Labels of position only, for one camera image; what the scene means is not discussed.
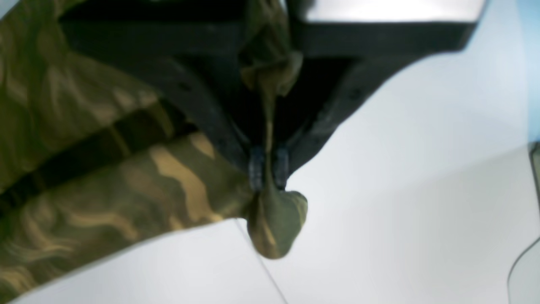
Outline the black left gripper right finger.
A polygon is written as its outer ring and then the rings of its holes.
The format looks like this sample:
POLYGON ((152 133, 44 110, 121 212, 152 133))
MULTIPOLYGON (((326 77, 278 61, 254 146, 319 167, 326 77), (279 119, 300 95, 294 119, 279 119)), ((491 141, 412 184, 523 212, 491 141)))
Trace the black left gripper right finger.
POLYGON ((419 60, 463 50, 476 27, 475 21, 294 21, 293 44, 303 63, 292 90, 276 105, 278 188, 386 81, 419 60))

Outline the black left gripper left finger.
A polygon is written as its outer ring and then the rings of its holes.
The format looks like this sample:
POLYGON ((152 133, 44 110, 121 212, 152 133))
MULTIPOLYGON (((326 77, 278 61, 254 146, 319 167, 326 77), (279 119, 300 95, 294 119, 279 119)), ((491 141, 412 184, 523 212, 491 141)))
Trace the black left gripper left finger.
POLYGON ((264 188, 264 116, 240 78, 243 8, 73 8, 59 19, 77 52, 144 81, 264 188))

